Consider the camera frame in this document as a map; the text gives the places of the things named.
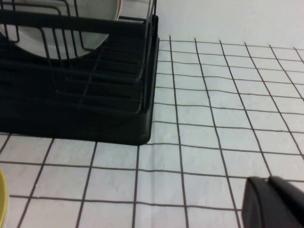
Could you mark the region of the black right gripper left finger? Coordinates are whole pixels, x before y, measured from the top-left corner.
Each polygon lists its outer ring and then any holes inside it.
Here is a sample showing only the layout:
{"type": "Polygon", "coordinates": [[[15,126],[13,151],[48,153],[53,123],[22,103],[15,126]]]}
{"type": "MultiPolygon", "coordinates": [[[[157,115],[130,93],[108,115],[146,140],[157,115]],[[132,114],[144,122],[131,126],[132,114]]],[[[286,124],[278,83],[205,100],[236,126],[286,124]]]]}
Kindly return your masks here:
{"type": "Polygon", "coordinates": [[[249,177],[242,206],[245,228],[286,228],[289,217],[286,206],[267,181],[249,177]]]}

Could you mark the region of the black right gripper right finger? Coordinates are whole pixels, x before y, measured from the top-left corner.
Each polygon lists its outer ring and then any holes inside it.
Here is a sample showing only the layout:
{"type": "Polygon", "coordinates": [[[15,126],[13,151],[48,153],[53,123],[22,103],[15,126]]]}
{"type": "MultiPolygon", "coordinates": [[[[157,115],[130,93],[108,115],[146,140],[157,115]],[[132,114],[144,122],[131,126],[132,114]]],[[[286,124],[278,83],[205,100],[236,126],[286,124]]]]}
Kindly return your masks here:
{"type": "Polygon", "coordinates": [[[304,192],[278,176],[269,177],[268,182],[304,227],[304,192]]]}

